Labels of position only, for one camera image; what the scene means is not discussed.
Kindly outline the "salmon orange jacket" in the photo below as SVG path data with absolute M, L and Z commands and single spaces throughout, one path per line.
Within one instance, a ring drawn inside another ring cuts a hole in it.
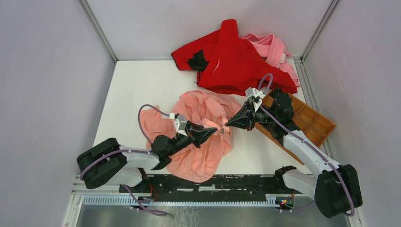
M 222 157 L 232 149 L 232 132 L 225 123 L 240 109 L 239 102 L 228 95 L 200 90 L 182 94 L 172 112 L 184 115 L 187 121 L 194 124 L 215 127 L 218 131 L 203 143 L 201 148 L 191 145 L 172 155 L 171 163 L 165 168 L 177 177 L 196 183 L 210 179 Z M 141 109 L 139 122 L 142 133 L 147 138 L 148 148 L 151 148 L 158 135 L 170 138 L 176 135 L 174 121 L 163 118 L 158 106 Z

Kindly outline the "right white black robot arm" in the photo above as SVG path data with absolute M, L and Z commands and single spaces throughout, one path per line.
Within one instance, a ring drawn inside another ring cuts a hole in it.
M 363 204 L 356 169 L 324 154 L 295 124 L 293 116 L 288 94 L 275 95 L 269 107 L 262 104 L 261 98 L 251 95 L 226 126 L 251 131 L 255 124 L 260 124 L 312 173 L 306 175 L 294 166 L 276 170 L 273 187 L 277 192 L 294 189 L 308 196 L 327 218 L 339 214 L 354 216 L 356 208 Z

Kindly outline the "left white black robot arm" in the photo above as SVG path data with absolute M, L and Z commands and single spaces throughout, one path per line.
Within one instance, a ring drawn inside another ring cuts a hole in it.
M 194 145 L 200 148 L 217 128 L 204 127 L 191 121 L 174 123 L 177 133 L 173 138 L 158 135 L 148 150 L 121 145 L 116 138 L 108 138 L 77 157 L 80 180 L 87 189 L 106 183 L 125 184 L 137 192 L 149 185 L 144 170 L 160 170 L 171 163 L 172 155 Z

